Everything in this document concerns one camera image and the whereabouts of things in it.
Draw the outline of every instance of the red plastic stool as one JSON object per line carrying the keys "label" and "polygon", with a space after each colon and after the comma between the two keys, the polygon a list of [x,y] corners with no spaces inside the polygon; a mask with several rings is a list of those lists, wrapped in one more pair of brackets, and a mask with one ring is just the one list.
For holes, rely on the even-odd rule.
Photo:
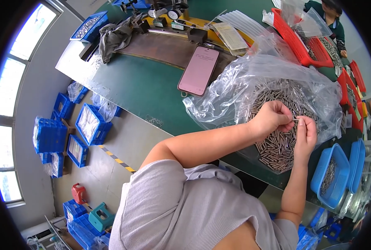
{"label": "red plastic stool", "polygon": [[85,187],[77,187],[79,184],[76,183],[71,188],[71,194],[73,195],[74,200],[77,202],[77,204],[84,204],[87,201],[83,199],[83,196],[87,196],[87,192],[85,191]]}

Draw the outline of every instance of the window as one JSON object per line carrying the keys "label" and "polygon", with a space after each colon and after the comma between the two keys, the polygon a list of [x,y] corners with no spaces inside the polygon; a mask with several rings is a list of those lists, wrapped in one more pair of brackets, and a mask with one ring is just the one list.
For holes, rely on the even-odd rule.
{"label": "window", "polygon": [[17,34],[0,70],[0,191],[7,204],[23,201],[13,148],[17,94],[34,52],[60,13],[50,3],[40,1]]}

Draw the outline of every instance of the teal plastic stool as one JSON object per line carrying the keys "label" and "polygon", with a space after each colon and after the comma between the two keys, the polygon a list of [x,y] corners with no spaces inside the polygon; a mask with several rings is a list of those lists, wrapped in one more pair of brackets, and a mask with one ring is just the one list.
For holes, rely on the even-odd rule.
{"label": "teal plastic stool", "polygon": [[88,215],[88,221],[95,227],[99,232],[103,232],[106,228],[113,225],[115,215],[111,214],[106,209],[106,204],[103,202]]}

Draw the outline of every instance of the hand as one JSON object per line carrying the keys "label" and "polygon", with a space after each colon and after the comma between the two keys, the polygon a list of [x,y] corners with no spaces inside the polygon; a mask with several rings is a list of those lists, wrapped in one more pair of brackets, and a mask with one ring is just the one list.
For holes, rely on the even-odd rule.
{"label": "hand", "polygon": [[346,50],[341,50],[341,51],[340,51],[340,54],[341,54],[341,56],[344,57],[344,58],[347,58],[347,56],[348,56]]}
{"label": "hand", "polygon": [[317,142],[316,123],[307,116],[297,116],[297,143],[294,148],[294,166],[307,166]]}
{"label": "hand", "polygon": [[291,111],[280,101],[265,102],[248,124],[257,142],[266,139],[276,129],[286,133],[294,126]]}

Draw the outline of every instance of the yellow and black floor stripe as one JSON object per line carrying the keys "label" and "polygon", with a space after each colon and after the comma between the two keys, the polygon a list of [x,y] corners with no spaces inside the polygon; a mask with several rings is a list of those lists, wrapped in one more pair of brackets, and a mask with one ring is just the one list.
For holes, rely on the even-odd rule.
{"label": "yellow and black floor stripe", "polygon": [[122,160],[120,160],[117,156],[115,156],[112,152],[110,152],[106,147],[104,147],[103,145],[99,145],[99,147],[102,148],[102,150],[105,153],[107,153],[110,157],[112,157],[117,163],[119,163],[120,165],[122,165],[125,169],[127,169],[131,173],[135,173],[136,172],[134,169],[132,169],[126,163],[124,163]]}

